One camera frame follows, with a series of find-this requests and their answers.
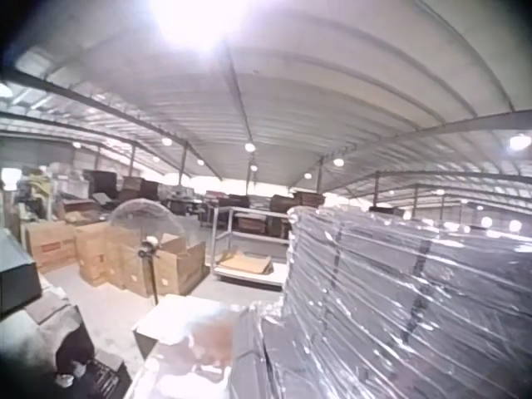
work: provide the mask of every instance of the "metal frame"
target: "metal frame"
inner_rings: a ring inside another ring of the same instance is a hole
[[[58,96],[62,96],[65,98],[68,98],[73,101],[77,101],[81,104],[84,104],[86,106],[96,108],[97,110],[100,110],[102,112],[105,112],[106,114],[113,115],[119,119],[122,119],[123,121],[130,122],[132,124],[135,124],[139,127],[145,128],[149,131],[153,131],[157,133],[158,135],[161,135],[163,137],[168,137],[172,141],[177,142],[181,146],[185,146],[186,140],[182,137],[178,137],[176,135],[172,135],[168,131],[164,131],[163,129],[153,126],[152,124],[145,122],[141,119],[135,118],[134,116],[128,115],[125,112],[122,112],[120,110],[117,110],[116,108],[113,108],[111,106],[108,106],[106,104],[103,104],[99,101],[93,100],[90,97],[83,96],[80,93],[77,93],[75,91],[72,91],[70,89],[66,89],[64,87],[58,86],[54,83],[51,83],[49,81],[44,81],[38,77],[28,75],[27,73],[24,73],[22,71],[19,71],[17,69],[12,68],[3,68],[2,70],[2,76],[7,81],[16,83],[20,86],[25,87],[31,87],[32,89],[42,90],[46,91],[48,93],[56,94]],[[188,131],[184,126],[181,126],[180,129],[182,131]],[[192,152],[197,158],[204,161],[205,166],[207,166],[211,172],[220,180],[222,180],[222,177],[218,172],[216,172],[210,164],[205,160],[203,156],[201,156],[194,147],[190,146],[190,152]]]
[[[61,123],[57,121],[49,121],[48,119],[35,118],[32,116],[20,115],[20,114],[12,114],[11,112],[5,112],[5,111],[0,111],[0,119],[8,119],[11,121],[22,121],[22,122],[35,123],[36,125],[58,127],[60,129],[67,129],[69,131],[79,131],[81,133],[88,133],[90,135],[97,135],[97,136],[105,137],[108,139],[118,140],[124,144],[136,145],[140,150],[143,150],[144,152],[147,152],[148,154],[151,154],[153,156],[159,156],[167,165],[173,168],[179,169],[179,166],[177,164],[175,164],[174,162],[170,160],[167,160],[165,156],[157,155],[154,151],[149,150],[145,145],[142,145],[138,141],[130,140],[130,139],[127,139],[119,135],[112,135],[104,131],[95,131],[94,129],[88,129],[82,126],[69,125],[67,123]],[[26,134],[25,132],[20,132],[20,131],[11,131],[11,132],[14,134],[17,134],[17,133]]]
[[[218,234],[218,218],[219,218],[219,215],[224,212],[229,212],[227,229],[224,232]],[[219,270],[217,270],[216,243],[220,241],[221,239],[229,238],[227,241],[227,249],[231,248],[231,240],[233,237],[240,237],[243,239],[255,239],[258,241],[264,241],[267,243],[274,243],[274,244],[289,244],[289,241],[287,239],[278,239],[275,237],[268,237],[268,236],[263,236],[263,235],[241,233],[239,231],[233,231],[233,216],[235,212],[246,213],[246,214],[262,214],[265,216],[273,216],[276,218],[288,219],[287,214],[279,214],[277,212],[270,212],[267,210],[240,208],[238,206],[225,206],[222,208],[214,208],[213,228],[212,228],[212,236],[210,240],[210,272],[214,276],[225,276],[225,277],[230,277],[230,278],[243,279],[243,280],[254,282],[254,283],[261,283],[261,284],[266,284],[266,285],[282,287],[284,285],[284,281],[271,281],[271,280],[259,278],[258,274],[255,275],[255,274],[244,273],[244,272],[233,274],[230,271],[226,273],[225,271],[220,272]]]
[[[370,180],[375,177],[377,172],[372,172],[370,174],[357,177],[356,179],[350,180],[346,183],[341,183],[330,188],[327,188],[324,191],[335,191],[348,187],[349,185],[355,185],[356,183],[363,182],[365,180]],[[532,177],[523,176],[523,175],[503,175],[498,173],[485,173],[485,172],[463,172],[459,170],[384,170],[379,171],[381,177],[389,176],[407,176],[407,175],[424,175],[424,176],[450,176],[450,177],[475,177],[477,179],[493,179],[493,180],[504,180],[512,181],[516,183],[523,183],[526,185],[532,185]],[[468,184],[479,184],[475,182],[468,182]]]

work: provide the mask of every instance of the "white surface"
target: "white surface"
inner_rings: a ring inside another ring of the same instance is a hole
[[[153,300],[108,283],[92,287],[80,277],[76,264],[53,270],[45,277],[63,288],[71,302],[79,307],[95,346],[122,357],[134,376],[144,360],[131,329],[154,308]],[[191,296],[247,306],[256,301],[275,302],[280,293],[226,283],[211,274]]]
[[[287,264],[279,264],[275,262],[273,262],[273,272],[270,274],[246,273],[221,267],[214,268],[214,272],[220,276],[236,278],[238,280],[249,281],[252,283],[274,285],[277,287],[282,287],[288,278]]]

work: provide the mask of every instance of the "metal roof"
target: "metal roof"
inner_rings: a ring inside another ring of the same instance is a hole
[[[251,140],[265,183],[314,188],[322,160],[322,190],[340,195],[367,194],[380,170],[408,172],[380,179],[393,204],[419,184],[530,207],[530,182],[505,178],[532,175],[530,148],[507,149],[532,127],[530,31],[512,2],[254,3],[201,52],[168,42],[148,0],[50,1],[12,44],[0,129],[137,145],[160,173],[186,142],[185,173],[231,179],[246,178]]]

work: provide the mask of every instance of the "plastic-wrapped pallet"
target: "plastic-wrapped pallet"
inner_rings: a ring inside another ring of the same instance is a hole
[[[532,367],[532,240],[296,208],[281,324],[327,398],[511,398]]]

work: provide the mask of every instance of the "concrete floor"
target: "concrete floor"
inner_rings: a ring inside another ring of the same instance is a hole
[[[45,277],[53,285],[63,288],[71,302],[79,307],[94,344],[122,357],[134,376],[143,359],[131,327],[155,306],[153,299],[142,298],[108,283],[92,287],[81,279],[77,264],[54,270],[45,274]],[[191,295],[223,303],[249,305],[255,301],[275,302],[281,293],[230,283],[209,275]]]

